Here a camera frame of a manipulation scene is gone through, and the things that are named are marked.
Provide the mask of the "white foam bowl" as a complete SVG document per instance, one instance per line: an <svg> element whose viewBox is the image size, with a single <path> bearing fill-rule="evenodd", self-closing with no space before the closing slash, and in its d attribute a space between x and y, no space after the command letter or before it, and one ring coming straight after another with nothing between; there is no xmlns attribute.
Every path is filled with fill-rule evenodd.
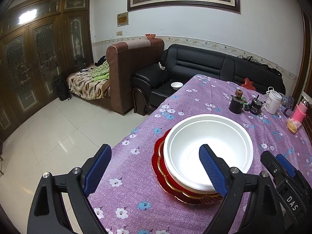
<svg viewBox="0 0 312 234"><path fill-rule="evenodd" d="M225 168L247 173L253 162L253 143L239 123L214 114L186 118L171 128L163 145L170 176L198 194L226 191Z"/></svg>

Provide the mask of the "yellow snack packet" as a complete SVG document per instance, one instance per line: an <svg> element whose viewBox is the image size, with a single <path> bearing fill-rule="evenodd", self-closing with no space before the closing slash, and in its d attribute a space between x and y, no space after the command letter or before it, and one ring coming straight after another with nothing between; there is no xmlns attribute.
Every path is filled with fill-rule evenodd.
<svg viewBox="0 0 312 234"><path fill-rule="evenodd" d="M299 121L296 121L292 118L287 119L287 128L292 134L295 134L296 132L298 132L300 126L301 126L301 123Z"/></svg>

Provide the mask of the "pink bottle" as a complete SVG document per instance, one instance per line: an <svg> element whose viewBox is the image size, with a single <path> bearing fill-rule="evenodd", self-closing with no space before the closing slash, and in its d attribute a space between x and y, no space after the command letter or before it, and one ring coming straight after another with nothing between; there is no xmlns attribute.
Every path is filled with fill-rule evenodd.
<svg viewBox="0 0 312 234"><path fill-rule="evenodd" d="M303 98L299 104L296 106L296 109L293 113L293 116L292 116L292 119L294 121L298 121L298 122L302 122L306 116L306 112L307 112L307 109L308 109L308 101Z"/></svg>

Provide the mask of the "black round device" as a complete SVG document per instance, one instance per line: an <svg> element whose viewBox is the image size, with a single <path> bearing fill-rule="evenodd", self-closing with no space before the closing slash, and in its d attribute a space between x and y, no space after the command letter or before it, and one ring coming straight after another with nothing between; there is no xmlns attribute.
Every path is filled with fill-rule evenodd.
<svg viewBox="0 0 312 234"><path fill-rule="evenodd" d="M258 98L254 98L250 103L250 113L256 116L259 115L263 104L264 104L263 101L260 101Z"/></svg>

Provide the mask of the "purple floral tablecloth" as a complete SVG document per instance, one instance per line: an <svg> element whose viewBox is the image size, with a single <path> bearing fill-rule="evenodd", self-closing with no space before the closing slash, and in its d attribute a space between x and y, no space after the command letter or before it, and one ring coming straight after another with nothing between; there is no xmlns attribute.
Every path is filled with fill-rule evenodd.
<svg viewBox="0 0 312 234"><path fill-rule="evenodd" d="M238 85L195 75L103 153L88 196L105 233L292 233L311 221L311 142L281 111L229 110Z"/></svg>

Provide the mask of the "small wooden cylinder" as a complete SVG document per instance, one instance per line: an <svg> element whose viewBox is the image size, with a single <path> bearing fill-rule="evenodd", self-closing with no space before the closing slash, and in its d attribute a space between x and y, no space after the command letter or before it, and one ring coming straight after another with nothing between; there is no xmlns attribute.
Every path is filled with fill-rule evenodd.
<svg viewBox="0 0 312 234"><path fill-rule="evenodd" d="M243 96L243 91L236 89L235 90L235 96L238 98L241 98Z"/></svg>

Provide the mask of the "red plastic bag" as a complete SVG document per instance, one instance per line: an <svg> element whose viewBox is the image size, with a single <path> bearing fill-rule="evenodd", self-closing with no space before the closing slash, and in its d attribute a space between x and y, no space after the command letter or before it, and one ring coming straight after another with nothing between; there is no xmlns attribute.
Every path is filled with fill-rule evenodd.
<svg viewBox="0 0 312 234"><path fill-rule="evenodd" d="M245 78L243 80L243 84L241 84L241 86L245 89L248 89L248 90L256 90L256 88L253 85L253 81L250 81L249 78Z"/></svg>

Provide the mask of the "black backpack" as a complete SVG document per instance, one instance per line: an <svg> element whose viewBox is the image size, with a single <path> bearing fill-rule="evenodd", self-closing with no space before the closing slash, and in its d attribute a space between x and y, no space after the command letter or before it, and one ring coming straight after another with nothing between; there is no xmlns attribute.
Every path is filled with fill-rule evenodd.
<svg viewBox="0 0 312 234"><path fill-rule="evenodd" d="M54 77L53 82L60 101L70 100L72 98L69 87L62 78Z"/></svg>

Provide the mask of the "patterned blanket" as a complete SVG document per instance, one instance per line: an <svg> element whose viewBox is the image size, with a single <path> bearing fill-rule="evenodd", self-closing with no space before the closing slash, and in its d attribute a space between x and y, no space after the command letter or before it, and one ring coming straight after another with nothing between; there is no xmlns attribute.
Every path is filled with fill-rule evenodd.
<svg viewBox="0 0 312 234"><path fill-rule="evenodd" d="M72 94L86 100L106 99L110 97L109 64L91 64L88 68L71 74L67 84Z"/></svg>

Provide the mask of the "small white bowl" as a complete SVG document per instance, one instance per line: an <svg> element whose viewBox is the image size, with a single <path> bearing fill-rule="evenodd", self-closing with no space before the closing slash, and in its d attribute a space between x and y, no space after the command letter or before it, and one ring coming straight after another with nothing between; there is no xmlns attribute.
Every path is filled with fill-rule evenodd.
<svg viewBox="0 0 312 234"><path fill-rule="evenodd" d="M171 87L173 90L178 90L183 86L183 83L181 82L173 82L171 83Z"/></svg>

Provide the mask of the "black leather sofa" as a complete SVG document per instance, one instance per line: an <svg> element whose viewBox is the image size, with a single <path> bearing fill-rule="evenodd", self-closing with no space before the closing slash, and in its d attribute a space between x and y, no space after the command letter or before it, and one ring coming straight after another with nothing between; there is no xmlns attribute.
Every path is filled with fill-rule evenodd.
<svg viewBox="0 0 312 234"><path fill-rule="evenodd" d="M154 111L175 93L171 86L173 82L186 84L197 74L238 85L249 79L260 94L265 94L269 87L278 93L286 93L281 72L254 61L252 57L235 57L173 44L164 50L157 62L133 73L131 86L134 112L144 116Z"/></svg>

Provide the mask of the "dark wooden cabinet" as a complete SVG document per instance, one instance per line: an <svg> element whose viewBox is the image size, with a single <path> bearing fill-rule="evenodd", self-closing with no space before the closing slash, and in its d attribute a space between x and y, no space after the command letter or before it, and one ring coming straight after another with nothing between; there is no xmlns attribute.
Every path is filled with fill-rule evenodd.
<svg viewBox="0 0 312 234"><path fill-rule="evenodd" d="M27 0L1 20L1 141L93 61L90 0Z"/></svg>

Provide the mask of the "gold wall plaque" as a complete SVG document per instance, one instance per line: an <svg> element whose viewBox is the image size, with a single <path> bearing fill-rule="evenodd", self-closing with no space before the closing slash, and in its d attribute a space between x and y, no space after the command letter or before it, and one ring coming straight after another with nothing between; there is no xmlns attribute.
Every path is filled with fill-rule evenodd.
<svg viewBox="0 0 312 234"><path fill-rule="evenodd" d="M128 24L129 24L129 13L128 12L117 14L117 26L118 27L126 26Z"/></svg>

